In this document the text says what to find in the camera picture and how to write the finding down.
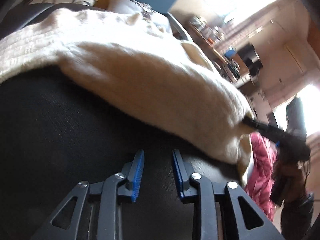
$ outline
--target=chair armrest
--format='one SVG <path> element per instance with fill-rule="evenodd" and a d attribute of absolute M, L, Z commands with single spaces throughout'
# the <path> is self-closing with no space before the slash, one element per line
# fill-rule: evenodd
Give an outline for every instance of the chair armrest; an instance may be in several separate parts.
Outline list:
<path fill-rule="evenodd" d="M 164 14 L 168 19 L 169 22 L 178 30 L 181 37 L 185 41 L 193 41 L 189 33 L 185 30 L 185 28 L 177 21 L 176 18 L 173 17 L 171 13 Z"/>

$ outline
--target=white blanket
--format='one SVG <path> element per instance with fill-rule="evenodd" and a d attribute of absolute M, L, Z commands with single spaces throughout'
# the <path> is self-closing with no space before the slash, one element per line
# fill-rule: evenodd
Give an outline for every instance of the white blanket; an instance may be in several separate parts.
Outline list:
<path fill-rule="evenodd" d="M 250 107 L 195 44 L 139 13 L 67 9 L 0 41 L 0 82 L 48 64 L 125 113 L 237 164 L 246 184 L 251 130 L 241 120 Z"/>

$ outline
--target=wall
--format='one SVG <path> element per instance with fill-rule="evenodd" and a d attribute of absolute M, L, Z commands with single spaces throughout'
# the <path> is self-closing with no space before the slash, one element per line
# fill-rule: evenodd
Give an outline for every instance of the wall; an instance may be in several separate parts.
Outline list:
<path fill-rule="evenodd" d="M 262 58 L 260 88 L 264 91 L 283 84 L 290 76 L 300 73 L 300 69 L 290 52 L 284 46 L 275 49 L 267 58 Z"/>
<path fill-rule="evenodd" d="M 256 111 L 257 118 L 260 121 L 268 123 L 269 121 L 267 114 L 269 114 L 272 110 L 263 93 L 255 92 L 252 96 L 250 96 L 250 100 L 252 101 L 252 105 Z"/>
<path fill-rule="evenodd" d="M 289 2 L 277 14 L 271 15 L 264 29 L 250 38 L 261 61 L 266 61 L 273 50 L 280 48 L 296 33 L 294 2 Z"/>
<path fill-rule="evenodd" d="M 308 43 L 311 45 L 315 53 L 320 57 L 320 31 L 314 21 L 310 22 L 308 33 Z"/>
<path fill-rule="evenodd" d="M 185 24 L 194 14 L 203 16 L 210 25 L 216 25 L 220 21 L 219 16 L 203 0 L 177 0 L 170 13 L 181 24 Z"/>

